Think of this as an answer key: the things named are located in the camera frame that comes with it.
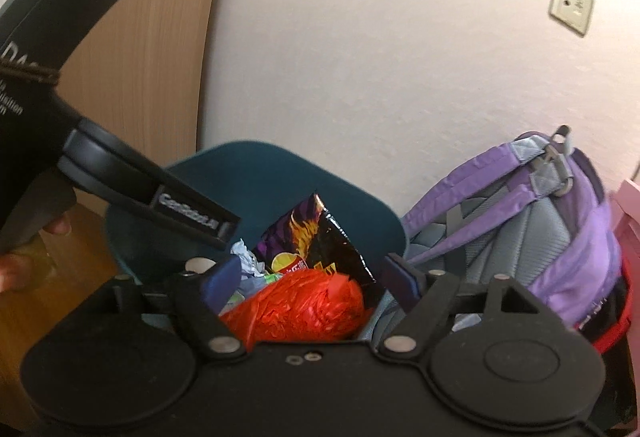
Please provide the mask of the person left hand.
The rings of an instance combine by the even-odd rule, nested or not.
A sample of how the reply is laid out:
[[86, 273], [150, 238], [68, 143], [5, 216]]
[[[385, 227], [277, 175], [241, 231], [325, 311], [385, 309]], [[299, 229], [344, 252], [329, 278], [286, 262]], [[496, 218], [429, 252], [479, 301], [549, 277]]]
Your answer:
[[1, 255], [1, 292], [26, 292], [38, 289], [54, 272], [55, 264], [41, 235], [69, 235], [72, 225], [64, 213], [50, 221], [25, 245]]

